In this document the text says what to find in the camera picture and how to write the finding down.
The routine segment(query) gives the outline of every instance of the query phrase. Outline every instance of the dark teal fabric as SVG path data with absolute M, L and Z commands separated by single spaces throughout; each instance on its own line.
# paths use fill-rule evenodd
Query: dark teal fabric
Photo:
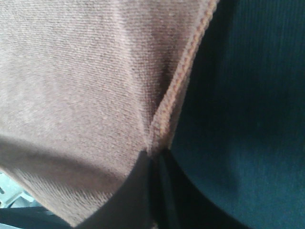
M 254 229 L 305 228 L 305 1 L 222 0 L 172 151 L 219 208 Z

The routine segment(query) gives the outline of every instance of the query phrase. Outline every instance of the brown fabric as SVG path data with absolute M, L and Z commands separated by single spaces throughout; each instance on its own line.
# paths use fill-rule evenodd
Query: brown fabric
M 1 1 L 1 169 L 82 222 L 170 145 L 216 2 Z

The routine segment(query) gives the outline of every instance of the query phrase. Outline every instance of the corduroy fabric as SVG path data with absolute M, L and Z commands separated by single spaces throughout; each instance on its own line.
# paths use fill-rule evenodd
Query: corduroy fabric
M 75 226 L 170 145 L 217 0 L 0 2 L 0 167 Z

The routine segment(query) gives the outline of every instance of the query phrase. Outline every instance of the dark green ribbed fabric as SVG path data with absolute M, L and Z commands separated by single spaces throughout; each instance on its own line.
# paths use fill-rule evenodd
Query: dark green ribbed fabric
M 172 151 L 254 229 L 305 228 L 305 1 L 222 0 L 195 59 Z

